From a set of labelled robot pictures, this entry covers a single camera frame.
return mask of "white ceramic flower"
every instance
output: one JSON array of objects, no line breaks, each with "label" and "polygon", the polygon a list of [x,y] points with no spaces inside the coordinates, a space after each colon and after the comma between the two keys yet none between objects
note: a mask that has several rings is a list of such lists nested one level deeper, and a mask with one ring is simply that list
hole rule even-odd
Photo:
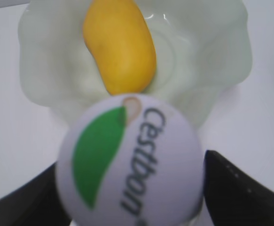
[{"label": "white ceramic flower", "polygon": [[[32,0],[19,23],[20,78],[33,102],[71,124],[109,96],[84,44],[91,0]],[[178,108],[196,126],[218,94],[251,70],[247,12],[241,0],[135,0],[157,52],[145,94]]]}]

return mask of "cestbon logo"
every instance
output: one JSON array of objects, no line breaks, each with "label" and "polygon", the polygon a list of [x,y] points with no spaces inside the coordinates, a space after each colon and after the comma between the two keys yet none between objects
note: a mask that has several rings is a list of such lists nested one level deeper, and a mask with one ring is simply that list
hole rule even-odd
[{"label": "cestbon logo", "polygon": [[95,118],[82,132],[72,158],[74,182],[87,206],[93,210],[105,173],[113,162],[125,128],[138,117],[141,102],[127,97],[120,107]]}]

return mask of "green leaf shape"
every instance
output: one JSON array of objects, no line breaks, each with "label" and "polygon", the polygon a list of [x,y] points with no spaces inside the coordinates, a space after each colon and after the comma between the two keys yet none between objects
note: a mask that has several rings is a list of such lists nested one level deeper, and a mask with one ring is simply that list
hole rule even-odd
[{"label": "green leaf shape", "polygon": [[72,159],[74,181],[92,210],[105,173],[118,152],[125,122],[125,107],[109,110],[92,121],[77,142]]}]

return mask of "white surface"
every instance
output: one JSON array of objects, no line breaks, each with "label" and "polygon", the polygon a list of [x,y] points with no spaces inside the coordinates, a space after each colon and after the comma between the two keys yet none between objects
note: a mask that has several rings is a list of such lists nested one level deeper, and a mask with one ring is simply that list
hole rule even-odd
[{"label": "white surface", "polygon": [[[245,4],[252,73],[220,97],[200,135],[204,148],[218,150],[274,190],[274,1]],[[49,110],[21,93],[17,22],[24,8],[0,9],[0,197],[53,163],[65,131]]]},{"label": "white surface", "polygon": [[51,165],[66,127],[19,84],[17,23],[25,5],[0,9],[0,198]]}]

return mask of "yellow object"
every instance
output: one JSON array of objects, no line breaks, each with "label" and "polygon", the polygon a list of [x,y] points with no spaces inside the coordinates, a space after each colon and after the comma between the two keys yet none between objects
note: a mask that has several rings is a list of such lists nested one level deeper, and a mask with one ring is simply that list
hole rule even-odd
[{"label": "yellow object", "polygon": [[156,51],[133,0],[93,0],[83,36],[111,95],[141,92],[150,84],[156,72]]}]

